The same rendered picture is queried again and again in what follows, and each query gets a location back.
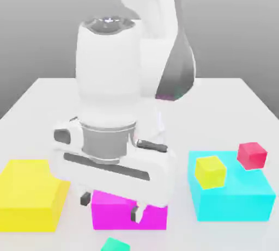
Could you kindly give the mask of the large cyan box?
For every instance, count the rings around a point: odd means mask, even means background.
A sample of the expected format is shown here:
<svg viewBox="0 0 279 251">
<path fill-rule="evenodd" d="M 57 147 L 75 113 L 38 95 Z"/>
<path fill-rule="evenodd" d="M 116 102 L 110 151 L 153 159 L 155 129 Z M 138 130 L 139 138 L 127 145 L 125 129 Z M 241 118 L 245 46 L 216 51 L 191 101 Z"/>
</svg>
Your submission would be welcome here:
<svg viewBox="0 0 279 251">
<path fill-rule="evenodd" d="M 216 155 L 227 168 L 225 185 L 202 189 L 195 177 L 196 159 Z M 260 170 L 246 171 L 236 151 L 190 151 L 187 179 L 198 221 L 268 221 L 276 193 Z"/>
</svg>

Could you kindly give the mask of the large magenta box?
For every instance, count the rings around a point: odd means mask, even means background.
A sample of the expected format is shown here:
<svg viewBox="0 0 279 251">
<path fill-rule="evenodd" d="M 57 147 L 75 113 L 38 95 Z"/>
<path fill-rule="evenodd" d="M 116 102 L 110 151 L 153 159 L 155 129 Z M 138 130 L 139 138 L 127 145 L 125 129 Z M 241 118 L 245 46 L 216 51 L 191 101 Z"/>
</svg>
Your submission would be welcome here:
<svg viewBox="0 0 279 251">
<path fill-rule="evenodd" d="M 136 202 L 95 190 L 92 195 L 92 223 L 95 230 L 166 230 L 168 207 L 148 205 L 140 223 L 131 220 Z"/>
</svg>

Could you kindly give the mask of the small green cube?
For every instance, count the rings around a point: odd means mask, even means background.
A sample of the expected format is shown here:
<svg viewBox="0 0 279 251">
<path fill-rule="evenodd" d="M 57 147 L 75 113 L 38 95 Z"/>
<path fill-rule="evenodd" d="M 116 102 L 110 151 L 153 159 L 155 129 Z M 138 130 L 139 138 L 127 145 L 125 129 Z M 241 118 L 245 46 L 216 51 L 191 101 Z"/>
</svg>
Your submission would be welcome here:
<svg viewBox="0 0 279 251">
<path fill-rule="evenodd" d="M 130 251 L 130 245 L 115 238 L 109 237 L 100 251 Z"/>
</svg>

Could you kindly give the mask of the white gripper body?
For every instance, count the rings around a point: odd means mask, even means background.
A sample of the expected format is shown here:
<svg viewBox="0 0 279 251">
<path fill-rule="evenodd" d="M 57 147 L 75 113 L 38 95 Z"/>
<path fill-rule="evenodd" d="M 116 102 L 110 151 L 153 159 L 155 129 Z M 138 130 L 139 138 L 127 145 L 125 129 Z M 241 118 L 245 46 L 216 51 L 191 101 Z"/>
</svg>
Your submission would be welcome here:
<svg viewBox="0 0 279 251">
<path fill-rule="evenodd" d="M 171 150 L 161 153 L 128 146 L 118 164 L 95 163 L 73 146 L 55 143 L 51 173 L 85 191 L 103 191 L 140 204 L 165 207 L 174 189 L 177 159 Z"/>
</svg>

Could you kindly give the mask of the large yellow box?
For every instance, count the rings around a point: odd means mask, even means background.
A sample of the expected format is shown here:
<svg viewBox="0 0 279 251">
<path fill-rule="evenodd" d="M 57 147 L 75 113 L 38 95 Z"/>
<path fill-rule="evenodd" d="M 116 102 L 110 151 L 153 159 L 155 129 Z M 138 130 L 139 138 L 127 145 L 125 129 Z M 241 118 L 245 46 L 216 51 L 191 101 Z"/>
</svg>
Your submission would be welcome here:
<svg viewBox="0 0 279 251">
<path fill-rule="evenodd" d="M 0 173 L 0 232 L 56 231 L 69 188 L 47 160 L 10 160 Z"/>
</svg>

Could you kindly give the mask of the small red cube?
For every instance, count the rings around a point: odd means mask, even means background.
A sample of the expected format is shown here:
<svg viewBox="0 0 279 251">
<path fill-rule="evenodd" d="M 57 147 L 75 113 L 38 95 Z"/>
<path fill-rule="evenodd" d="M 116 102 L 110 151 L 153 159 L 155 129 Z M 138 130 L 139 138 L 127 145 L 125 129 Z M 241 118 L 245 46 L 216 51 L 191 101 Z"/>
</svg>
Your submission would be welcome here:
<svg viewBox="0 0 279 251">
<path fill-rule="evenodd" d="M 257 142 L 239 144 L 237 160 L 245 170 L 263 169 L 268 152 Z"/>
</svg>

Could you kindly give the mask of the small yellow cube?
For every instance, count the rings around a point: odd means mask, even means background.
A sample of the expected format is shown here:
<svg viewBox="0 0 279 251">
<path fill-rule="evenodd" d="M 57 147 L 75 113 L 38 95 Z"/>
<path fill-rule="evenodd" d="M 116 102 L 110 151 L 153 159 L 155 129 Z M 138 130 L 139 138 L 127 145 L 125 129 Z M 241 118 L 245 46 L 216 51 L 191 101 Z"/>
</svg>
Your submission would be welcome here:
<svg viewBox="0 0 279 251">
<path fill-rule="evenodd" d="M 195 177 L 203 190 L 225 185 L 227 168 L 217 156 L 196 159 Z"/>
</svg>

